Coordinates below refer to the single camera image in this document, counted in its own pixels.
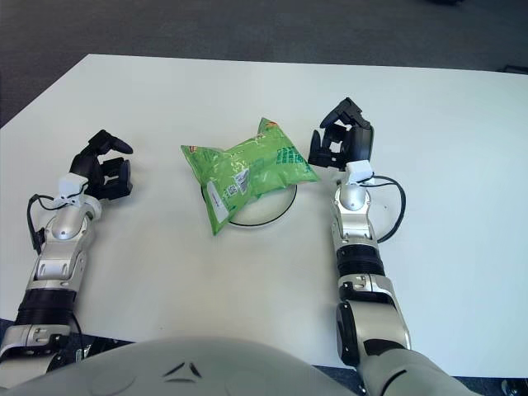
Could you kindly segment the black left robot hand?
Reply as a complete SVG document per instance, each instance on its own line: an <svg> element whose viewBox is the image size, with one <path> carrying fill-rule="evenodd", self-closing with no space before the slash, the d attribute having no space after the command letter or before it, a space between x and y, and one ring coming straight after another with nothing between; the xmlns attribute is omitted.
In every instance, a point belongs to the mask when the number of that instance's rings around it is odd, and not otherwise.
<svg viewBox="0 0 528 396"><path fill-rule="evenodd" d="M98 200L115 200L128 196L133 188L129 160L119 157L99 162L98 157L111 150L124 154L133 153L133 149L126 142L106 130L100 130L73 158L69 170L87 179L84 192Z"/></svg>

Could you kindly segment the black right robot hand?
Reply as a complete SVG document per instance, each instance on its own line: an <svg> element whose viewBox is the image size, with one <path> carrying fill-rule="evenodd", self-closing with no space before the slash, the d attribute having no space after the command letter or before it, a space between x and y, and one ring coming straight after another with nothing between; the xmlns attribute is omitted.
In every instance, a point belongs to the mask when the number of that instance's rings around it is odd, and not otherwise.
<svg viewBox="0 0 528 396"><path fill-rule="evenodd" d="M346 97L321 121L313 132L308 163L318 167L334 167L340 172L355 161L370 160L374 128L362 116L361 108Z"/></svg>

